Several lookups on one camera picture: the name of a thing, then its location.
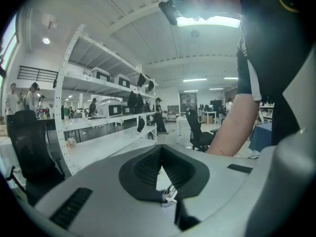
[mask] white desk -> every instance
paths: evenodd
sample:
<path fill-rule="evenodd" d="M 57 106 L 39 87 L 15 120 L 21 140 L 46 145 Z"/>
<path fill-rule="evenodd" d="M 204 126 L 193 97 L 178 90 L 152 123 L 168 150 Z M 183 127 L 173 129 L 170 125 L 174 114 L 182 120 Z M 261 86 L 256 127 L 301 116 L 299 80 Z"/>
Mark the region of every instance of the white desk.
<path fill-rule="evenodd" d="M 180 136 L 181 136 L 181 128 L 184 124 L 187 124 L 186 126 L 189 125 L 188 123 L 188 120 L 186 117 L 182 117 L 182 116 L 179 116 L 177 119 L 176 119 L 176 123 L 177 123 L 177 144 L 179 144 L 179 140 L 180 140 Z"/>
<path fill-rule="evenodd" d="M 212 114 L 214 113 L 215 114 L 215 124 L 216 124 L 216 112 L 204 112 L 207 114 L 207 124 L 208 124 L 208 114 Z"/>
<path fill-rule="evenodd" d="M 18 158 L 16 157 L 14 148 L 12 146 L 11 140 L 9 137 L 0 137 L 0 172 L 4 176 L 7 169 L 12 165 L 19 165 Z M 15 177 L 18 179 L 22 186 L 25 186 L 25 178 L 21 172 L 14 173 Z M 16 184 L 13 180 L 8 182 L 11 189 L 16 188 Z"/>

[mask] black sleeve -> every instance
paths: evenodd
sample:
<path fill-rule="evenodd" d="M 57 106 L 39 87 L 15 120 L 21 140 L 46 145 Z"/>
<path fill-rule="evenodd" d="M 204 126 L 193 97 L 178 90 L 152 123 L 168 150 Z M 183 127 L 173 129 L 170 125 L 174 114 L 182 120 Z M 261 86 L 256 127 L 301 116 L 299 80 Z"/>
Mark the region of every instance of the black sleeve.
<path fill-rule="evenodd" d="M 237 52 L 237 69 L 238 69 L 237 94 L 251 94 L 248 61 L 244 52 L 245 51 L 241 49 L 241 46 L 239 46 L 238 52 Z"/>

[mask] white shelving unit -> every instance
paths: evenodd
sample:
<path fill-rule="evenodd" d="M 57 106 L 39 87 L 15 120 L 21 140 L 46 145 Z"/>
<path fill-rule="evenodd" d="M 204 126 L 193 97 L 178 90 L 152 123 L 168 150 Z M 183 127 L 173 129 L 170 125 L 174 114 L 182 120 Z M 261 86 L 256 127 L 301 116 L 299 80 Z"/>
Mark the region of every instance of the white shelving unit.
<path fill-rule="evenodd" d="M 140 93 L 143 98 L 155 98 L 155 87 L 149 93 L 145 92 L 145 86 L 137 87 L 137 81 L 141 71 L 129 64 L 127 61 L 119 57 L 114 52 L 110 51 L 102 44 L 92 40 L 90 37 L 82 34 L 85 25 L 81 24 L 72 40 L 70 41 L 66 53 L 60 65 L 57 84 L 55 89 L 55 124 L 58 142 L 64 157 L 65 163 L 72 175 L 79 170 L 88 166 L 89 164 L 109 157 L 116 152 L 126 147 L 135 149 L 136 147 L 143 147 L 154 145 L 157 142 L 156 126 L 146 126 L 146 116 L 155 113 L 141 113 L 126 116 L 118 116 L 113 118 L 75 118 L 75 119 L 61 119 L 61 96 L 62 90 L 70 90 L 81 93 L 88 93 L 93 95 L 103 95 L 110 97 L 128 98 L 132 89 L 126 88 L 108 81 L 88 77 L 86 75 L 77 74 L 66 71 L 66 64 L 68 62 L 74 63 L 76 61 L 79 65 L 84 65 L 89 68 L 99 67 L 115 76 L 122 74 L 130 78 L 131 85 L 134 85 L 137 90 L 135 94 Z M 149 83 L 149 78 L 145 76 L 146 82 Z M 145 121 L 145 127 L 139 133 L 137 126 L 125 129 L 119 132 L 108 134 L 96 139 L 85 141 L 76 144 L 72 149 L 66 147 L 64 132 L 70 130 L 77 130 L 87 127 L 93 127 L 113 122 L 124 122 L 124 120 L 137 118 L 141 116 Z M 154 140 L 148 140 L 148 134 L 154 136 Z"/>
<path fill-rule="evenodd" d="M 64 127 L 63 131 L 72 131 L 72 130 L 77 130 L 77 129 L 82 129 L 82 128 L 87 128 L 87 127 L 94 127 L 98 125 L 103 125 L 103 124 L 110 124 L 110 123 L 123 123 L 124 120 L 128 119 L 135 119 L 141 116 L 143 119 L 146 118 L 148 115 L 153 115 L 154 112 L 150 113 L 140 113 L 140 114 L 132 114 L 132 115 L 125 115 L 125 116 L 118 116 L 118 117 L 113 117 L 113 118 L 97 118 L 97 119 L 89 119 L 89 118 L 73 118 L 73 119 L 65 119 L 62 120 Z"/>
<path fill-rule="evenodd" d="M 87 167 L 97 160 L 104 159 L 117 151 L 129 146 L 138 139 L 147 136 L 156 129 L 154 126 L 145 126 L 141 133 L 137 127 L 132 127 L 93 140 L 81 142 L 72 149 L 68 149 L 73 164 L 77 171 Z"/>

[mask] ceiling beam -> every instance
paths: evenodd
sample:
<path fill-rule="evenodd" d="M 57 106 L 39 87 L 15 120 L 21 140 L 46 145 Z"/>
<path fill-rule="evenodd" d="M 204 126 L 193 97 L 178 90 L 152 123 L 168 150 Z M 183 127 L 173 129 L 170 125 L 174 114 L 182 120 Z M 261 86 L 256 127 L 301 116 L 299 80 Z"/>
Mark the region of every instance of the ceiling beam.
<path fill-rule="evenodd" d="M 145 17 L 151 13 L 155 13 L 157 11 L 159 11 L 159 7 L 158 4 L 159 2 L 155 2 L 152 3 L 151 5 L 147 5 L 145 7 L 142 7 L 124 17 L 122 17 L 121 19 L 119 19 L 117 22 L 115 22 L 113 25 L 111 25 L 106 31 L 105 31 L 105 38 L 108 38 L 110 35 L 112 35 L 113 33 L 115 33 L 117 30 L 121 29 L 122 27 L 128 25 L 129 23 Z"/>
<path fill-rule="evenodd" d="M 236 57 L 228 56 L 196 56 L 196 57 L 185 57 L 179 59 L 172 59 L 162 62 L 156 62 L 145 65 L 145 69 L 157 69 L 172 67 L 185 64 L 196 64 L 196 63 L 210 63 L 210 62 L 235 62 L 237 64 Z"/>

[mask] white machine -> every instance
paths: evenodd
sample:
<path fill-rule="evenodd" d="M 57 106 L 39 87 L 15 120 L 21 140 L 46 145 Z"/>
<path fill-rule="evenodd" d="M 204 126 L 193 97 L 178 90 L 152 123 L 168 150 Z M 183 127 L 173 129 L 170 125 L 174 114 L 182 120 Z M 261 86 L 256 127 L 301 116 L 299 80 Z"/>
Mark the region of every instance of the white machine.
<path fill-rule="evenodd" d="M 111 118 L 122 115 L 122 105 L 117 99 L 104 99 L 97 107 L 99 118 Z"/>
<path fill-rule="evenodd" d="M 104 81 L 110 81 L 111 80 L 111 76 L 108 72 L 106 72 L 103 69 L 100 68 L 94 68 L 91 70 L 91 72 L 88 74 L 89 77 L 94 77 L 97 79 L 101 79 Z"/>
<path fill-rule="evenodd" d="M 121 104 L 122 104 L 123 115 L 129 115 L 129 114 L 133 113 L 133 111 L 132 111 L 133 108 L 128 107 L 127 102 L 122 102 Z"/>
<path fill-rule="evenodd" d="M 118 74 L 117 76 L 115 76 L 111 79 L 111 82 L 118 84 L 120 86 L 124 86 L 126 88 L 130 87 L 129 78 L 125 75 Z"/>

